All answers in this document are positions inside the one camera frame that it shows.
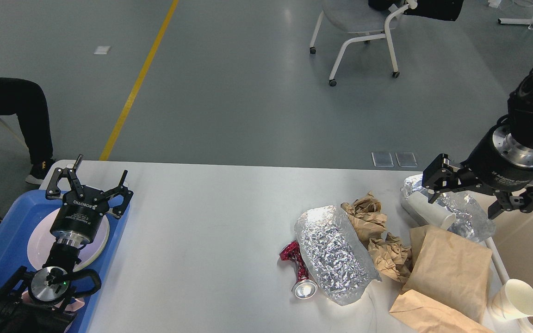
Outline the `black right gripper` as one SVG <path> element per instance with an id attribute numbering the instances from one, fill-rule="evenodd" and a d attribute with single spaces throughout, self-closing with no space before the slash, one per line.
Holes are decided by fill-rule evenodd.
<path id="1" fill-rule="evenodd" d="M 431 191 L 429 204 L 444 192 L 478 190 L 483 184 L 499 190 L 487 209 L 489 219 L 504 211 L 533 211 L 533 149 L 514 139 L 507 125 L 491 127 L 461 165 L 452 165 L 447 154 L 438 154 L 421 179 L 423 188 Z M 522 188 L 519 195 L 511 193 Z"/>

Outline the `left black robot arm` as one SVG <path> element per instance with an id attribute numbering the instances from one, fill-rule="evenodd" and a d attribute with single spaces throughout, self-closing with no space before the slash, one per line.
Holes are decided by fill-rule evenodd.
<path id="1" fill-rule="evenodd" d="M 50 228 L 54 240 L 41 268 L 21 266 L 0 289 L 0 333 L 65 333 L 76 318 L 70 302 L 101 289 L 96 270 L 77 270 L 80 251 L 93 243 L 106 215 L 124 215 L 133 192 L 125 185 L 127 170 L 108 191 L 81 184 L 76 172 L 82 158 L 51 176 L 46 199 L 62 202 Z"/>

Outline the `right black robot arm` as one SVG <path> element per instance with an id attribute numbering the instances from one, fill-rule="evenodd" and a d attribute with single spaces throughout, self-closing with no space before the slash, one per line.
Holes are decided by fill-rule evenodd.
<path id="1" fill-rule="evenodd" d="M 439 154 L 423 171 L 421 185 L 434 203 L 444 192 L 495 196 L 490 219 L 504 211 L 533 211 L 533 67 L 510 93 L 508 112 L 482 137 L 466 160 Z"/>

